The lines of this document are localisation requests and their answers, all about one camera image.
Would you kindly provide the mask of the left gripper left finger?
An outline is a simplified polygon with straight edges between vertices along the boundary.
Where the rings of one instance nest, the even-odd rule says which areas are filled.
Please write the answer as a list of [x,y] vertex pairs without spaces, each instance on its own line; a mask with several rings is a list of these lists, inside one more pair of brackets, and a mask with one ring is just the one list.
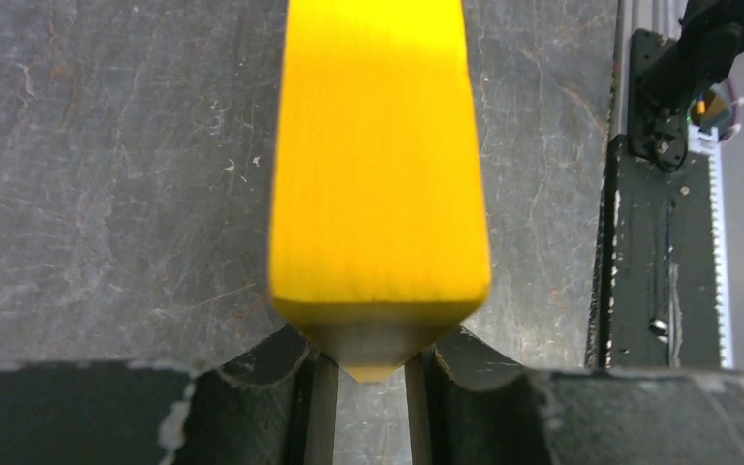
[[337,381],[290,326],[220,365],[0,363],[0,464],[328,464]]

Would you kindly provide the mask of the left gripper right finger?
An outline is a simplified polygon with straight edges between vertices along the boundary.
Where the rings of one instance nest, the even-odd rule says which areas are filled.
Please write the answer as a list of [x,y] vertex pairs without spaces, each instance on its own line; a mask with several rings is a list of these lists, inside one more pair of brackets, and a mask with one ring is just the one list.
[[535,369],[458,328],[405,376],[417,464],[744,464],[744,373]]

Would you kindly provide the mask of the yellow wooden picture frame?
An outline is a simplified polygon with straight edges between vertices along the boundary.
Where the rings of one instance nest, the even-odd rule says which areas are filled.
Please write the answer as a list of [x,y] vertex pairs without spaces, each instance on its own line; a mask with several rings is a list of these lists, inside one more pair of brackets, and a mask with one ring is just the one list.
[[289,4],[268,284],[278,312],[362,383],[486,301],[460,2]]

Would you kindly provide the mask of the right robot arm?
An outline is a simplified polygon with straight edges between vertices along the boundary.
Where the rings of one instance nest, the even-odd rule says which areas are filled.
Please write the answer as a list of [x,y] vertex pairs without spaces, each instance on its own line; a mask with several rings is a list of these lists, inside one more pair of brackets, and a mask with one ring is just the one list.
[[744,52],[744,0],[691,1],[680,25],[677,40],[642,28],[631,36],[629,147],[665,172],[686,161],[693,100],[725,80]]

